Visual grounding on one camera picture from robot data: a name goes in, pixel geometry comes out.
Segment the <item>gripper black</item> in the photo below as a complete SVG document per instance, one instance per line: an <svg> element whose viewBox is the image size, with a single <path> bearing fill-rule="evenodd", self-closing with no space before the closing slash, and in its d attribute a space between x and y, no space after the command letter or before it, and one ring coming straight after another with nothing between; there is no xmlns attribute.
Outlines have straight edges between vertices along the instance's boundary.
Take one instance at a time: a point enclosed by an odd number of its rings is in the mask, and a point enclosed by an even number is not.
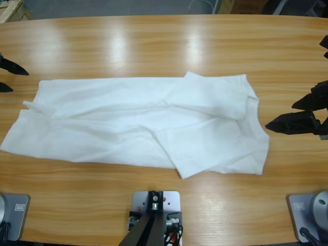
<svg viewBox="0 0 328 246"><path fill-rule="evenodd" d="M327 140L327 80L312 87L309 94L293 104L293 109L310 111L281 114L265 127L283 134L313 133Z"/></svg>

